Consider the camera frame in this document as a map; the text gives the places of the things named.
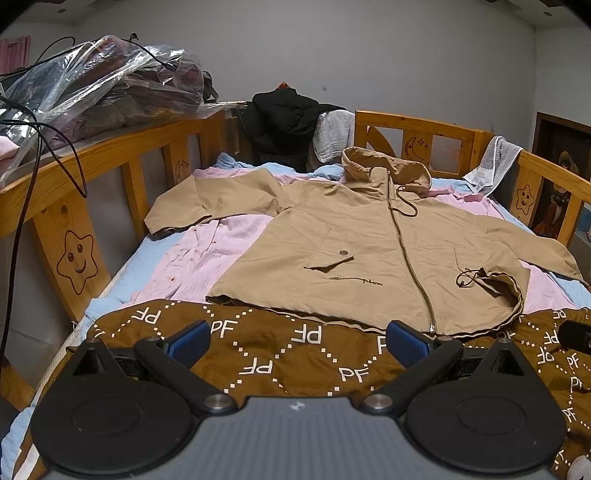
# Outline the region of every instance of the tan jacket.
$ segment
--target tan jacket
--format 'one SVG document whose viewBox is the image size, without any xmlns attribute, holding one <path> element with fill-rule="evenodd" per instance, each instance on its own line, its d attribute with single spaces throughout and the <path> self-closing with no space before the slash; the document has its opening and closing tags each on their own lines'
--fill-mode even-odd
<svg viewBox="0 0 591 480">
<path fill-rule="evenodd" d="M 161 195 L 145 222 L 158 233 L 240 213 L 273 215 L 210 290 L 211 301 L 380 329 L 400 319 L 422 332 L 471 336 L 507 324 L 522 312 L 530 277 L 519 259 L 582 281 L 556 240 L 421 198 L 431 186 L 422 164 L 357 147 L 342 161 L 345 184 L 282 186 L 264 169 L 190 177 Z"/>
</svg>

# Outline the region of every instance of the wooden bed frame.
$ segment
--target wooden bed frame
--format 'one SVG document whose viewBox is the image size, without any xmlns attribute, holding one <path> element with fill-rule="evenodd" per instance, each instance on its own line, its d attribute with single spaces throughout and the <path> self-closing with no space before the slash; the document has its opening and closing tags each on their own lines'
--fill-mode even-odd
<svg viewBox="0 0 591 480">
<path fill-rule="evenodd" d="M 358 111 L 355 117 L 355 145 L 369 144 L 377 151 L 395 155 L 378 127 L 403 131 L 401 157 L 429 165 L 433 137 L 461 141 L 458 169 L 455 172 L 432 171 L 434 177 L 460 179 L 474 169 L 492 138 L 490 132 L 441 122 L 410 118 L 391 113 Z M 181 120 L 103 141 L 79 152 L 87 181 L 121 167 L 129 209 L 138 242 L 147 233 L 144 218 L 149 211 L 139 156 L 162 148 L 168 187 L 191 175 L 188 137 L 197 135 L 203 168 L 211 166 L 217 155 L 226 151 L 238 154 L 249 148 L 238 133 L 236 118 L 218 112 L 207 119 Z M 417 143 L 420 154 L 413 148 Z M 63 163 L 80 183 L 80 174 L 72 155 Z M 543 158 L 523 151 L 518 157 L 519 175 L 511 203 L 511 213 L 531 226 L 539 201 L 543 179 L 571 192 L 558 240 L 568 245 L 583 202 L 591 203 L 591 183 Z M 0 236 L 11 233 L 21 213 L 30 174 L 0 191 Z M 91 299 L 99 296 L 111 281 L 96 242 L 86 201 L 80 197 L 61 168 L 52 162 L 40 168 L 27 219 L 33 220 L 40 256 L 47 275 L 72 320 L 78 322 Z"/>
</svg>

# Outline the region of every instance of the clear plastic wrap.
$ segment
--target clear plastic wrap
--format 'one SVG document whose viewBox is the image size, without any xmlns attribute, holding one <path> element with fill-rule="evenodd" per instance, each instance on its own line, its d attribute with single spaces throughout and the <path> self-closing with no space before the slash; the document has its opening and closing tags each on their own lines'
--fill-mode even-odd
<svg viewBox="0 0 591 480">
<path fill-rule="evenodd" d="M 7 90 L 6 97 L 27 105 L 40 122 L 63 131 L 72 141 L 150 120 L 174 119 L 197 112 L 203 97 L 199 59 L 169 46 L 142 48 L 112 35 L 85 42 L 74 50 L 35 66 Z M 29 120 L 16 109 L 0 119 Z M 0 162 L 0 186 L 22 163 L 36 155 L 37 133 L 30 127 L 2 127 L 0 135 L 19 152 Z M 54 148 L 64 144 L 46 129 Z"/>
</svg>

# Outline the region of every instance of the jacket sleeve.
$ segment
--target jacket sleeve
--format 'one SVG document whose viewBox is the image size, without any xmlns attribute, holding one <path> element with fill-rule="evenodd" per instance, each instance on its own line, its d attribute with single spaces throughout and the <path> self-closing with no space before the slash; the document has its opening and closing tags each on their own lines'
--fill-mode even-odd
<svg viewBox="0 0 591 480">
<path fill-rule="evenodd" d="M 160 195 L 144 219 L 156 237 L 245 213 L 277 216 L 294 205 L 289 192 L 266 168 L 230 178 L 193 175 Z"/>
<path fill-rule="evenodd" d="M 523 230 L 500 218 L 475 215 L 472 222 L 490 239 L 511 248 L 520 260 L 544 270 L 579 280 L 585 286 L 589 286 L 583 279 L 572 254 L 558 240 L 534 235 L 532 232 Z"/>
</svg>

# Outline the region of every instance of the pink shirt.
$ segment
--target pink shirt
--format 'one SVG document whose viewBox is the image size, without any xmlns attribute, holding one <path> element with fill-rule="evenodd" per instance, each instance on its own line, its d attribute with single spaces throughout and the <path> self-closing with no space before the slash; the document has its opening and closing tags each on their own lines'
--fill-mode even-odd
<svg viewBox="0 0 591 480">
<path fill-rule="evenodd" d="M 236 168 L 196 170 L 197 177 L 232 177 L 252 170 Z M 306 175 L 280 174 L 281 183 L 307 180 Z M 461 194 L 452 190 L 432 190 L 428 194 L 475 215 L 502 218 L 494 204 L 480 194 Z M 146 287 L 132 295 L 123 307 L 148 300 L 170 299 L 206 303 L 205 297 L 222 274 L 258 239 L 272 217 L 238 215 L 192 226 L 180 242 L 162 258 Z M 575 308 L 560 287 L 538 267 L 522 262 L 531 271 L 524 313 L 538 310 Z"/>
</svg>

